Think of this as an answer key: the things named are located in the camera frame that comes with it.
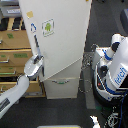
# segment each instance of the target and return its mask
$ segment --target mini fridge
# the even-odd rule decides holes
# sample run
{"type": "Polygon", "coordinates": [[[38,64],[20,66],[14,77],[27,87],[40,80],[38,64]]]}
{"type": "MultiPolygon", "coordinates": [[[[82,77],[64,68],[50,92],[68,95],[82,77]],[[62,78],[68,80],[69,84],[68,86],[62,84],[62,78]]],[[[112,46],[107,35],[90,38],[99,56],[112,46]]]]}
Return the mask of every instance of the mini fridge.
{"type": "Polygon", "coordinates": [[[33,55],[44,57],[48,99],[76,98],[92,0],[19,0],[33,55]]]}

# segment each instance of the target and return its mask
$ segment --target floor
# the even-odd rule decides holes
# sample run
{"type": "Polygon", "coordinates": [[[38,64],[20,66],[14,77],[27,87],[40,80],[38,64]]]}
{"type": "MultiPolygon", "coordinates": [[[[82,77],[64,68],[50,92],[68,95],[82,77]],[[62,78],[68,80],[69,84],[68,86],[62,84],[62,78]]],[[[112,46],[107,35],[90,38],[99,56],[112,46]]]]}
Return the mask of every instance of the floor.
{"type": "MultiPolygon", "coordinates": [[[[105,0],[104,3],[93,0],[85,52],[92,52],[93,44],[110,46],[114,33],[126,36],[120,22],[120,12],[125,8],[128,8],[127,0],[124,3],[120,0],[105,0]]],[[[83,91],[87,91],[88,82],[85,80],[91,81],[87,72],[84,69],[81,72],[80,88],[83,91]]],[[[91,115],[98,117],[103,128],[106,120],[96,106],[92,90],[88,94],[79,91],[77,99],[22,98],[0,120],[0,128],[36,128],[41,125],[79,125],[82,128],[92,128],[91,115]],[[94,102],[88,100],[90,95],[94,102]]]]}

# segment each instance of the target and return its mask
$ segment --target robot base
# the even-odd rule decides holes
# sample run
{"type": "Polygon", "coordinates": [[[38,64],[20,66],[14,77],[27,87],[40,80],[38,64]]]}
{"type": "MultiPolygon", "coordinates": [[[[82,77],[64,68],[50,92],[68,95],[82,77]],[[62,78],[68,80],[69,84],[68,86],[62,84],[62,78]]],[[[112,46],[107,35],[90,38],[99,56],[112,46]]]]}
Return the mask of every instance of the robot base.
{"type": "Polygon", "coordinates": [[[120,98],[119,97],[113,97],[112,100],[107,100],[105,99],[105,97],[103,97],[102,95],[107,95],[109,94],[103,87],[103,79],[106,76],[106,72],[102,72],[99,68],[99,66],[96,66],[95,72],[92,72],[92,85],[93,85],[93,94],[95,96],[95,98],[99,101],[100,104],[102,104],[103,106],[107,106],[107,107],[112,107],[112,106],[116,106],[119,104],[120,98]]]}

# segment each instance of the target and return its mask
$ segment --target refrigerator door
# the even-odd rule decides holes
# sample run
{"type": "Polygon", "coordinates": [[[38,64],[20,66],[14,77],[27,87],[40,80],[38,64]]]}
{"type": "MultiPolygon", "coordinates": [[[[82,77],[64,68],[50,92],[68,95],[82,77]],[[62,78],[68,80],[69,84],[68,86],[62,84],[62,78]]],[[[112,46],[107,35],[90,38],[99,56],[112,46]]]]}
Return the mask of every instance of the refrigerator door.
{"type": "Polygon", "coordinates": [[[92,0],[19,0],[33,54],[44,56],[44,81],[83,56],[92,0]]]}

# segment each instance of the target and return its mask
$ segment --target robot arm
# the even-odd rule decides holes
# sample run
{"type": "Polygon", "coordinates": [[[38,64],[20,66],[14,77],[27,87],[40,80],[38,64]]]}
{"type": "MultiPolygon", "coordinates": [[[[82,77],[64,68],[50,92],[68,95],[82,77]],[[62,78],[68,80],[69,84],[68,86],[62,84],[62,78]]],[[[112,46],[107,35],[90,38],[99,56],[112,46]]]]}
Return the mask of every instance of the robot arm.
{"type": "Polygon", "coordinates": [[[28,60],[24,68],[25,75],[20,76],[17,84],[0,96],[0,119],[8,109],[23,96],[29,87],[29,80],[35,79],[42,68],[43,57],[39,59],[38,55],[36,55],[28,60]]]}

